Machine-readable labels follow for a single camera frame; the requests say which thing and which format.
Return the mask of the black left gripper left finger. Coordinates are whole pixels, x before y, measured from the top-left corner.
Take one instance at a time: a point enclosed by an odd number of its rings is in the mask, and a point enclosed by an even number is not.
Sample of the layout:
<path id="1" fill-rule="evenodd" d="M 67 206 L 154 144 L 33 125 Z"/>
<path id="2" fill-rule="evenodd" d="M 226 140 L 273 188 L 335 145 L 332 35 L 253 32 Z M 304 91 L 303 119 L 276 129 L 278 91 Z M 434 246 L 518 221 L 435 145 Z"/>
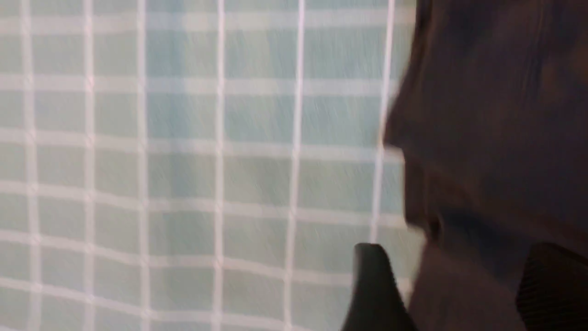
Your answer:
<path id="1" fill-rule="evenodd" d="M 381 245 L 354 247 L 353 291 L 343 331 L 415 331 Z"/>

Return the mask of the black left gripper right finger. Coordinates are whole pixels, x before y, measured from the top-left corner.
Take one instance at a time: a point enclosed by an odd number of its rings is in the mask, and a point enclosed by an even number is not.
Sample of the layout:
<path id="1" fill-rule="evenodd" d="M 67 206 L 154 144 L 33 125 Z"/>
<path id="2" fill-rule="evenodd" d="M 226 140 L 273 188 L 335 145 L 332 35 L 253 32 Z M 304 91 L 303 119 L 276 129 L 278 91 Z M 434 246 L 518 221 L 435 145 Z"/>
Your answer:
<path id="1" fill-rule="evenodd" d="M 516 307 L 527 331 L 586 331 L 587 258 L 552 243 L 533 245 Z"/>

